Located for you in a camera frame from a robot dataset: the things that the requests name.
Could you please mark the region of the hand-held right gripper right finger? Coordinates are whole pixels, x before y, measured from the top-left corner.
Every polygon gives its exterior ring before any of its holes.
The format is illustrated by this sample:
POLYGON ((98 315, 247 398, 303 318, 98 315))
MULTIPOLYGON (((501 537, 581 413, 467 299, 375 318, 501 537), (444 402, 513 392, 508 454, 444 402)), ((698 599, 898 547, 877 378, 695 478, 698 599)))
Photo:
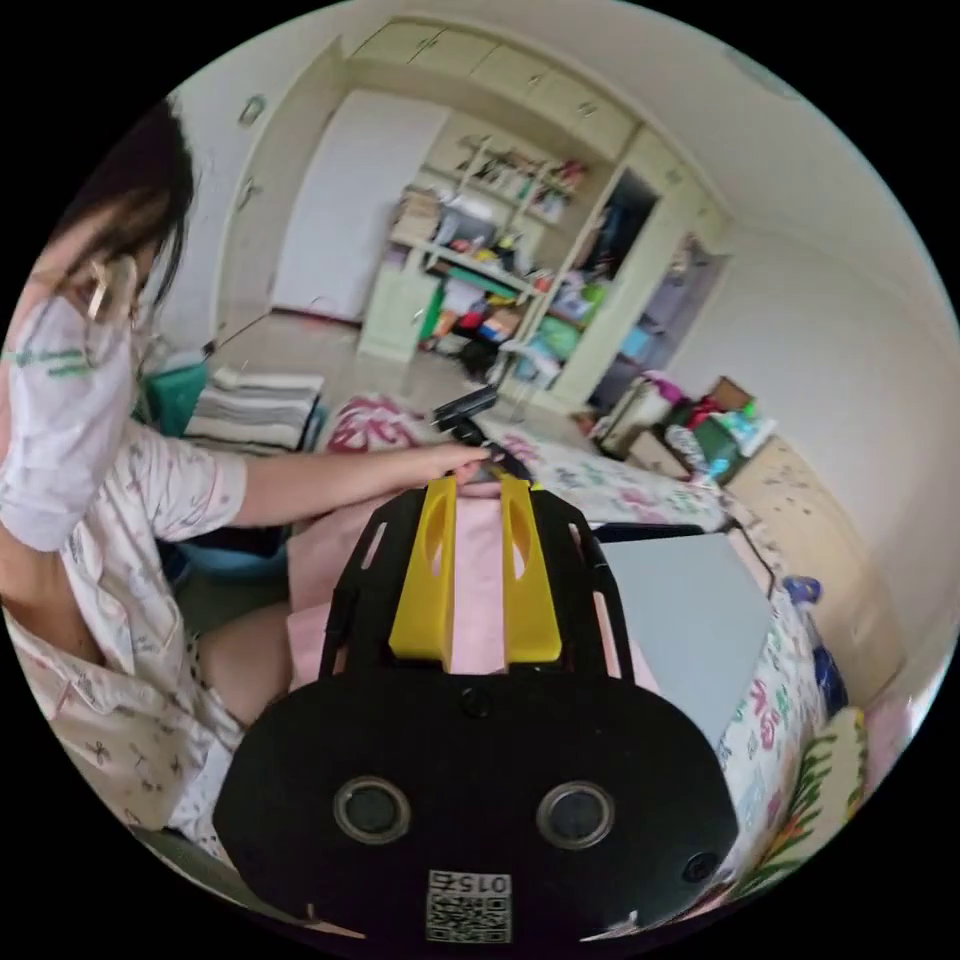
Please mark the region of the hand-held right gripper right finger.
POLYGON ((508 666, 553 665, 562 640, 530 485, 501 479, 503 640, 508 666))

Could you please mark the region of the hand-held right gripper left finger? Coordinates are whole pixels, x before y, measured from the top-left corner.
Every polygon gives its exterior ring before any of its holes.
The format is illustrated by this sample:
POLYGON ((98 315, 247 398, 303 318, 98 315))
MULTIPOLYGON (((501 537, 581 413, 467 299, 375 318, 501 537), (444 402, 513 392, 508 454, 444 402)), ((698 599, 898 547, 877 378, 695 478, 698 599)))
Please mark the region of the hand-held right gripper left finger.
POLYGON ((455 478, 431 481, 424 491, 388 641, 400 661, 452 662, 456 511, 455 478))

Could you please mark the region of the person's left hand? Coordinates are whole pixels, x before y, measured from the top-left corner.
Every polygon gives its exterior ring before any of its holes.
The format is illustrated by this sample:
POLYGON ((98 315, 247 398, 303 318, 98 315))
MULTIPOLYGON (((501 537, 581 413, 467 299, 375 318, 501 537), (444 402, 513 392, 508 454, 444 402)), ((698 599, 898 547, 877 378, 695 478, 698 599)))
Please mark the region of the person's left hand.
POLYGON ((414 450, 417 482, 429 483, 444 476, 452 476, 459 485, 469 483, 479 471, 486 468, 490 452, 485 447, 471 447, 460 443, 443 443, 414 450))

